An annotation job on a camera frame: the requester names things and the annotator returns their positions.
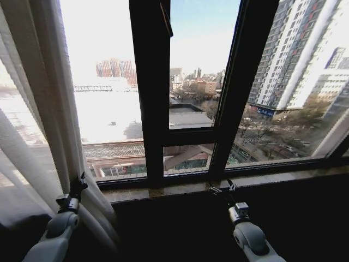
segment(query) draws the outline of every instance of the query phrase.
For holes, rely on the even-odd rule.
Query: blue sign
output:
[[[266,116],[273,116],[274,111],[266,108],[260,108],[258,107],[257,112]]]

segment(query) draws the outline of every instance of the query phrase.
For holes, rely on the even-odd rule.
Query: dark wall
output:
[[[275,250],[287,261],[339,261],[346,253],[346,175],[240,188]],[[128,261],[245,261],[225,203],[210,193],[114,205]]]

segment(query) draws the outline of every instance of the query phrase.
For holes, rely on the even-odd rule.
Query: curtain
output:
[[[0,221],[10,227],[10,217],[54,216],[56,197],[85,172],[80,219],[116,253],[115,212],[82,152],[59,1],[0,5]],[[7,210],[16,198],[18,208]]]

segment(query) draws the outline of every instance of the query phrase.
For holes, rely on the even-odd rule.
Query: sign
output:
[[[253,111],[257,111],[258,110],[258,106],[251,105],[250,109],[253,110]]]
[[[259,114],[266,115],[266,116],[273,116],[274,115],[274,111],[273,110],[260,108],[260,107],[258,107],[257,112]]]

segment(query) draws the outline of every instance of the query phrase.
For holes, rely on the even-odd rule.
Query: black window frame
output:
[[[278,0],[241,1],[214,126],[190,129],[169,129],[170,0],[129,0],[129,3],[147,177],[99,181],[99,187],[158,187],[234,176],[329,168],[349,163],[349,157],[343,156],[349,148],[348,135],[325,158],[256,162],[247,166],[226,168],[234,137],[273,25]],[[149,75],[153,72],[157,72],[156,84],[149,82]],[[164,147],[211,143],[215,143],[215,146],[207,171],[164,176]]]

